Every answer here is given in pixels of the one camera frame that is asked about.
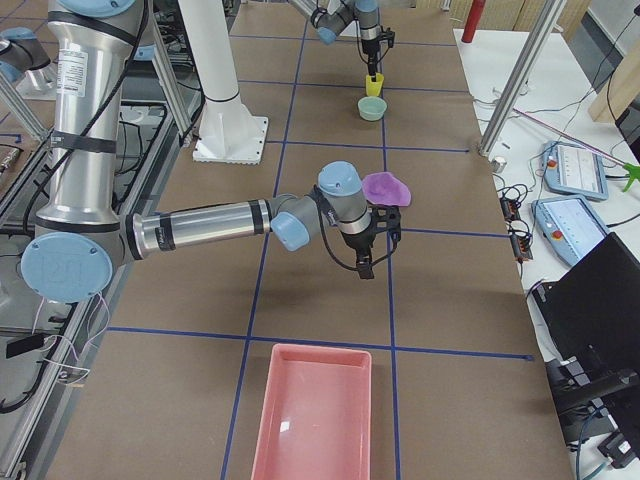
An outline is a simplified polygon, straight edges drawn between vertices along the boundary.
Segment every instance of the green object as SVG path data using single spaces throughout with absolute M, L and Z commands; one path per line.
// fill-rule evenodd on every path
M 360 116 L 369 122 L 380 120 L 387 110 L 387 102 L 380 97 L 364 97 L 358 101 Z
M 624 168 L 627 172 L 629 172 L 629 181 L 622 189 L 623 192 L 626 192 L 631 188 L 631 184 L 634 180 L 640 180 L 640 166 L 631 165 L 630 163 L 625 163 L 622 168 Z

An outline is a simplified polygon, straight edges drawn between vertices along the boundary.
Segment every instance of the green bowl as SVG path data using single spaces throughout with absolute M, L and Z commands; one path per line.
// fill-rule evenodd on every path
M 358 101 L 360 116 L 369 122 L 380 120 L 386 110 L 387 102 L 380 97 L 364 97 Z

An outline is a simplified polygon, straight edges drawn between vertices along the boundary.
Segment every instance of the blue cable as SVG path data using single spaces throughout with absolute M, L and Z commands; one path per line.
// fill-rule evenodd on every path
M 589 416 L 587 417 L 587 419 L 582 424 L 582 428 L 580 428 L 580 437 L 578 437 L 578 447 L 576 448 L 576 480 L 591 479 L 591 478 L 595 477 L 598 473 L 600 473 L 600 471 L 602 471 L 602 469 L 600 469 L 596 473 L 595 470 L 594 470 L 592 473 L 587 475 L 587 477 L 585 477 L 584 479 L 580 478 L 580 450 L 582 449 L 582 443 L 585 441 L 584 434 L 587 431 L 587 426 L 591 423 L 591 421 L 595 418 L 595 416 L 598 413 L 600 413 L 600 410 L 602 410 L 603 408 L 605 408 L 604 405 L 601 405 L 600 407 L 596 408 L 593 412 L 591 412 L 589 414 Z

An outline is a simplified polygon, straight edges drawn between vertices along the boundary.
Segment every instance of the pink tray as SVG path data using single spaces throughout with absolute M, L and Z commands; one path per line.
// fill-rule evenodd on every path
M 371 355 L 276 345 L 252 480 L 369 480 Z

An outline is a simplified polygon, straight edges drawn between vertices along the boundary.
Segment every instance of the black monitor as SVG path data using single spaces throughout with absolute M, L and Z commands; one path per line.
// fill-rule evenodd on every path
M 610 233 L 545 292 L 544 317 L 564 359 L 576 357 L 591 380 L 640 374 L 640 262 Z M 602 398 L 640 457 L 640 386 Z

